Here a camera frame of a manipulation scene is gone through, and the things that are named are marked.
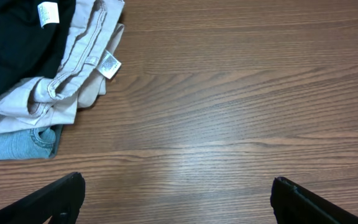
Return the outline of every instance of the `folded clothing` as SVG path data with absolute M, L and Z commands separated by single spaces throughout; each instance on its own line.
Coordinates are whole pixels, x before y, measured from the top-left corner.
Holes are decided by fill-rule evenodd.
M 78 103 L 79 92 L 80 94 L 90 93 L 89 89 L 86 90 L 85 80 L 93 72 L 97 72 L 94 69 L 113 32 L 117 30 L 111 24 L 117 24 L 123 7 L 124 2 L 120 0 L 97 0 L 93 6 L 86 32 L 76 38 L 72 49 L 70 49 L 71 53 L 65 64 L 59 68 L 57 76 L 54 79 L 23 80 L 11 92 L 0 98 L 0 133 L 54 124 L 72 124 L 78 105 L 91 105 L 97 94 L 105 93 L 105 86 L 102 86 L 105 84 L 104 79 L 99 78 L 97 85 L 92 85 L 93 87 L 90 85 L 92 97 L 82 96 L 81 99 L 84 99 L 84 103 Z M 121 38 L 122 28 L 118 31 L 118 35 L 113 38 L 111 43 L 114 49 Z
M 57 153 L 63 125 L 0 134 L 0 160 L 48 159 Z
M 63 58 L 75 0 L 58 4 L 60 23 L 40 25 L 42 0 L 0 1 L 0 95 L 25 77 L 56 75 Z

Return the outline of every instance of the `white jeans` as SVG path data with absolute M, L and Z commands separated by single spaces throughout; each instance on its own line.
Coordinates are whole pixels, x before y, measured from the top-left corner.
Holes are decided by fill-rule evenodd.
M 123 7 L 121 0 L 77 0 L 57 76 L 23 79 L 3 94 L 0 133 L 72 124 L 78 106 L 91 106 L 98 94 L 106 93 L 104 77 L 94 68 L 111 37 L 111 53 L 121 39 L 122 25 L 112 24 L 117 24 Z

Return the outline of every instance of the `black fabric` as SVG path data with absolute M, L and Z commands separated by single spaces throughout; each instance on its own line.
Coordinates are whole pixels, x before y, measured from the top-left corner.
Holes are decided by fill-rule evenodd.
M 0 95 L 27 77 L 53 78 L 63 58 L 75 0 L 56 2 L 59 24 L 40 26 L 41 0 L 0 0 Z
M 358 224 L 358 217 L 298 184 L 278 177 L 270 203 L 278 224 Z

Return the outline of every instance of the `clothing tag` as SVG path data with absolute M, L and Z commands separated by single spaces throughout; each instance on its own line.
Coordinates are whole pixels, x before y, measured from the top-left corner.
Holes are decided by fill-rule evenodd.
M 121 62 L 112 56 L 110 52 L 104 50 L 102 61 L 96 69 L 106 78 L 111 79 L 117 73 L 119 67 L 121 67 Z
M 38 15 L 40 16 L 41 27 L 45 24 L 59 23 L 59 10 L 55 2 L 43 2 L 38 5 Z

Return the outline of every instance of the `brown wood grain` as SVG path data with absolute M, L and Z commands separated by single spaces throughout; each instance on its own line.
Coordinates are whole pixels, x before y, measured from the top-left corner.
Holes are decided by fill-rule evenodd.
M 275 223 L 285 176 L 358 216 L 358 1 L 127 0 L 108 94 L 0 208 L 78 171 L 78 223 Z

